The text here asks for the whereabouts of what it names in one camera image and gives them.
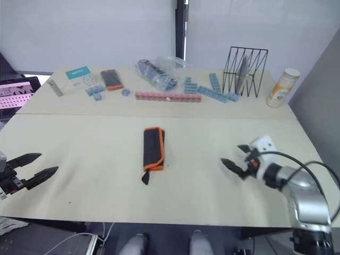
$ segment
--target white wall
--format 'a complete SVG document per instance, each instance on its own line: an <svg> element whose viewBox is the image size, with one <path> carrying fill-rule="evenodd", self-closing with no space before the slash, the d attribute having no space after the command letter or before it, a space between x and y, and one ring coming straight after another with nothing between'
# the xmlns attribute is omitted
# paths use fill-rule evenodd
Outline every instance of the white wall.
<svg viewBox="0 0 340 255"><path fill-rule="evenodd" d="M175 54L169 0L0 0L0 21L0 52L19 71Z"/></svg>
<svg viewBox="0 0 340 255"><path fill-rule="evenodd" d="M230 46L269 49L275 80L300 70L295 90L339 27L339 0L189 0L186 60L224 68Z"/></svg>

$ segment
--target pink object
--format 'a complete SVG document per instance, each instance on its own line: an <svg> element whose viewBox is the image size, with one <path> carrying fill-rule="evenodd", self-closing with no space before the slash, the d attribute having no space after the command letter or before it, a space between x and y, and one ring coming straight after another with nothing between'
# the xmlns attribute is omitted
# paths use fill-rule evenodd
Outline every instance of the pink object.
<svg viewBox="0 0 340 255"><path fill-rule="evenodd" d="M200 103L202 100L201 94L171 94L171 93L147 93L136 92L135 97L137 100L149 101L174 101L174 102L188 102Z"/></svg>
<svg viewBox="0 0 340 255"><path fill-rule="evenodd" d="M21 107L31 98L31 96L33 96L33 93L0 97L0 109Z"/></svg>

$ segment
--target cable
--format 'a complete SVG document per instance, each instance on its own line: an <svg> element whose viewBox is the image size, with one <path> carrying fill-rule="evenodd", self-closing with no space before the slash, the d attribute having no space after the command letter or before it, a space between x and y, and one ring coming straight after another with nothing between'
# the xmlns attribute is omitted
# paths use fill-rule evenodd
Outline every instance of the cable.
<svg viewBox="0 0 340 255"><path fill-rule="evenodd" d="M105 222L102 222L102 224L103 224L103 234L101 236L102 238L104 238L105 237Z"/></svg>
<svg viewBox="0 0 340 255"><path fill-rule="evenodd" d="M254 255L255 253L255 238L253 237L253 252L251 253L251 255Z"/></svg>
<svg viewBox="0 0 340 255"><path fill-rule="evenodd" d="M271 244L271 242L269 241L268 237L266 237L266 240L267 240L267 242L269 243L271 249L274 251L275 255L278 255L277 252L276 252L276 250L274 249L274 246L273 246L273 245Z"/></svg>
<svg viewBox="0 0 340 255"><path fill-rule="evenodd" d="M314 175L314 173L305 165L303 164L302 162L300 162L299 160L297 160L296 158L286 154L286 153L283 153L283 152L279 152L279 151L264 151L264 152L258 152L258 153L255 153L255 154L251 154L247 157L247 160L249 159L255 159L257 158L258 156L261 156L261 155L264 155L264 154L276 154L276 155L280 155L282 157L285 157L285 158L288 158L292 161L294 161L295 163L299 164L302 168L304 168L311 176L312 178L314 179L315 183L317 184L318 186L318 189L320 190L320 193L323 197L325 197L325 194L324 194L324 190L322 189L321 187L321 184L319 182L319 180L317 179L317 177Z"/></svg>
<svg viewBox="0 0 340 255"><path fill-rule="evenodd" d="M104 245L104 243L106 242L106 240L108 239L108 235L110 235L111 229L112 229L112 227L113 227L114 224L115 224L115 223L112 222L110 228L108 229L108 232L107 232L107 234L106 234L106 237L105 237L105 239L103 240L103 245Z"/></svg>
<svg viewBox="0 0 340 255"><path fill-rule="evenodd" d="M340 178L337 176L337 174L335 173L335 171L329 167L328 165L322 163L322 162L318 162L318 161L310 161L306 164L303 164L302 162L300 162L299 160L297 160L296 158L288 155L288 154L285 154L285 153L282 153L282 152L279 152L279 151L264 151L264 152L259 152L259 153L256 153L255 155L250 155L250 158L249 159L254 159L260 155L264 155L264 154L276 154L276 155L280 155L280 156L283 156L283 157L286 157L292 161L294 161L295 163L299 164L300 165L300 168L298 170L296 170L284 183L283 185L281 185L281 187L279 187L279 189L281 190L284 185L286 185L299 171L301 171L302 169L305 169L311 176L312 178L314 179L316 185L318 186L318 189L320 190L320 193L322 194L322 196L324 196L324 198L326 198L325 194L324 194L324 190L322 189L321 187L321 184L319 182L319 180L317 179L317 177L314 175L314 173L307 167L308 165L310 164L319 164L323 167L325 167L329 173L334 177L334 179L336 180L336 184L337 184L337 187L340 191ZM333 221L339 214L340 212L340 204L338 206L338 208L336 209L336 212L334 214L334 216L331 218L331 221Z"/></svg>
<svg viewBox="0 0 340 255"><path fill-rule="evenodd" d="M326 165L325 163L319 162L319 161L310 161L310 162L307 162L305 165L308 166L308 165L311 165L311 164L318 164L318 165L321 165L324 168L326 168L328 170L328 172L330 173L330 175L333 176L333 178L334 178L333 181L335 182L338 190L340 191L340 178L339 178L339 176L336 174L336 172L330 166ZM280 189L282 189L299 171L301 171L301 169L302 168L300 167L291 176L289 176L289 178L282 184ZM331 218L332 222L338 216L339 212L340 212L340 204L338 205L334 215Z"/></svg>
<svg viewBox="0 0 340 255"><path fill-rule="evenodd" d="M69 237L65 238L64 240L62 240L59 244L57 244L56 246L54 246L52 249L50 249L48 252L44 253L44 255L48 255L51 251L53 251L55 248L57 248L59 245L61 245L63 242L67 241L68 239L75 237L77 235L91 235L94 236L94 234L91 233L78 233L78 234L74 234L74 235L70 235Z"/></svg>
<svg viewBox="0 0 340 255"><path fill-rule="evenodd" d="M110 228L109 228L109 230L108 230L108 232L107 232L107 234L106 234L105 239L101 239L101 238L97 237L100 241L103 242L103 245L104 245L104 243L106 242L106 240L108 239L108 236L110 235L110 232L111 232L111 229L112 229L113 225L114 225L114 223L112 222L112 224L111 224L111 226L110 226ZM62 240L59 244L57 244L56 246L54 246L52 249L50 249L48 252L44 253L44 255L48 255L51 251L53 251L55 248L57 248L57 247L58 247L59 245L61 245L63 242L65 242L65 241L67 241L68 239L73 238L73 237L75 237L75 236L77 236L77 235L91 235L91 236L95 236L95 235L92 234L92 233L78 233L78 234L70 235L69 237L67 237L67 238L65 238L64 240Z"/></svg>

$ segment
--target orange trim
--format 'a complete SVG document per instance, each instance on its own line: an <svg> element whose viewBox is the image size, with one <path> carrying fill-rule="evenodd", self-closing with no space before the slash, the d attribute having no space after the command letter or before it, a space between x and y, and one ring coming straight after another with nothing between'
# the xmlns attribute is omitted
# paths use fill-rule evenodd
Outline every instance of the orange trim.
<svg viewBox="0 0 340 255"><path fill-rule="evenodd" d="M160 127L158 127L158 126L154 126L154 127L148 127L144 131L150 130L150 129L158 129L158 131L159 131L159 142L160 142L160 155L161 155L161 157L160 157L160 160L157 161L156 163L152 163L152 164L146 165L143 168L144 172L147 169L150 169L150 171L157 171L157 170L163 170L163 168L164 168L163 166L159 166L159 164L164 160L164 157L165 157L164 143L163 143L163 134L162 134L162 131L164 131L164 130L161 129Z"/></svg>
<svg viewBox="0 0 340 255"><path fill-rule="evenodd" d="M107 90L116 90L116 89L122 89L122 88L124 88L124 86L123 85L115 85L115 86L108 86L106 88L107 88Z"/></svg>

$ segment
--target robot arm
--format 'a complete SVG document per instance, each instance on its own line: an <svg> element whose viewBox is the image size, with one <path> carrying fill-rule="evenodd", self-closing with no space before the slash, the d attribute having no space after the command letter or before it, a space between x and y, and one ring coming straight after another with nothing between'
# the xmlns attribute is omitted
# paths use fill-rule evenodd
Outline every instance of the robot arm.
<svg viewBox="0 0 340 255"><path fill-rule="evenodd" d="M253 157L259 152L276 151L269 136L257 138L249 146L241 145L239 148L248 154L245 159L248 169L243 171L228 159L222 159L223 164L240 178L253 176L280 190L286 197L294 251L298 254L334 254L327 201L314 178L305 171L299 171L287 182L296 169L275 164L272 154Z"/></svg>
<svg viewBox="0 0 340 255"><path fill-rule="evenodd" d="M38 186L40 183L43 183L51 176L55 174L58 170L58 167L51 167L45 170L40 171L35 174L34 177L25 180L18 179L17 173L14 170L17 167L25 166L38 157L40 157L40 153L28 153L22 155L18 158L14 158L10 161L6 161L7 157L0 151L0 199L4 200L7 198L7 194L14 194L17 191L26 188L28 190L33 189Z"/></svg>

